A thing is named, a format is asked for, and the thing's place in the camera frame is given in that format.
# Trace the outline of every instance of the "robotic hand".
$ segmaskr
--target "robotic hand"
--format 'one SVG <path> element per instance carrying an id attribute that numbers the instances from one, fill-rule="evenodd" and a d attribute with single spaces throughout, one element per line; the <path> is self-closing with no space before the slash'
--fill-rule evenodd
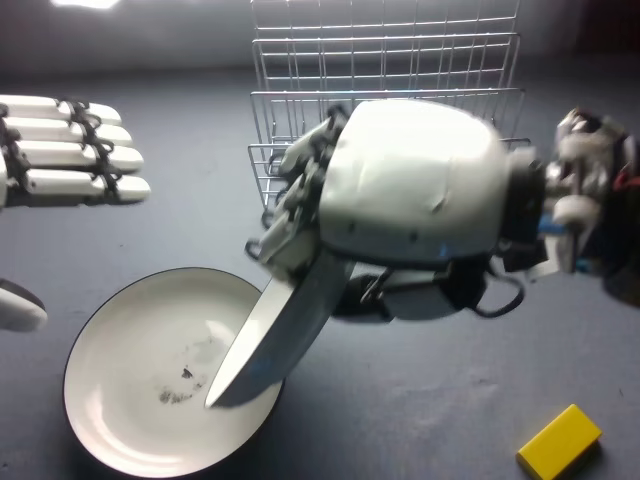
<path id="1" fill-rule="evenodd" d="M 436 103 L 365 102 L 328 117 L 271 159 L 288 186 L 247 253 L 273 279 L 206 406 L 241 404 L 282 380 L 332 314 L 387 322 L 468 308 L 496 317 L 524 298 L 509 272 L 573 272 L 583 257 L 611 272 L 634 255 L 636 144 L 609 119 L 571 112 L 545 168 L 534 148 L 509 152 L 493 126 Z M 384 272 L 351 278 L 354 262 Z M 486 311 L 492 277 L 517 294 Z"/>
<path id="2" fill-rule="evenodd" d="M 126 204 L 150 193 L 127 175 L 143 163 L 105 105 L 0 95 L 0 208 Z M 30 331 L 47 320 L 31 292 L 0 279 L 0 330 Z"/>

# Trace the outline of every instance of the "yellow block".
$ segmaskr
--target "yellow block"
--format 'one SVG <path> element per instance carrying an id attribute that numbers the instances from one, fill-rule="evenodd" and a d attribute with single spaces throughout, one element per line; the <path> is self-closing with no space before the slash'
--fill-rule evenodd
<path id="1" fill-rule="evenodd" d="M 602 432 L 576 405 L 522 447 L 516 459 L 537 480 L 552 480 L 593 445 Z"/>

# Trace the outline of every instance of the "bright light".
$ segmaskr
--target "bright light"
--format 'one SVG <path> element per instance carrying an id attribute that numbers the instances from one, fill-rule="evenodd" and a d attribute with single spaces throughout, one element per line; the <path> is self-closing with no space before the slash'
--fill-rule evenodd
<path id="1" fill-rule="evenodd" d="M 107 10 L 120 0 L 51 0 L 56 7 L 87 7 Z"/>

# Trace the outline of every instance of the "metal wire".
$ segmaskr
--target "metal wire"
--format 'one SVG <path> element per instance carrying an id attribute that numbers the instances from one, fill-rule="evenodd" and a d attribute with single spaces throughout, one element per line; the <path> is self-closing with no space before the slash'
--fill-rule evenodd
<path id="1" fill-rule="evenodd" d="M 324 119 L 329 105 L 416 98 L 468 110 L 515 137 L 520 0 L 251 0 L 258 142 L 249 146 L 266 205 L 281 182 L 268 159 Z"/>

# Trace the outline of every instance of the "yellow object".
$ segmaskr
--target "yellow object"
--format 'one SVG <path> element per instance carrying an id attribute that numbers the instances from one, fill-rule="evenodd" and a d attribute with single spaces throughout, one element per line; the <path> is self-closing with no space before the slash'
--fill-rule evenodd
<path id="1" fill-rule="evenodd" d="M 536 480 L 553 480 L 601 434 L 582 410 L 570 405 L 522 447 L 516 459 Z"/>

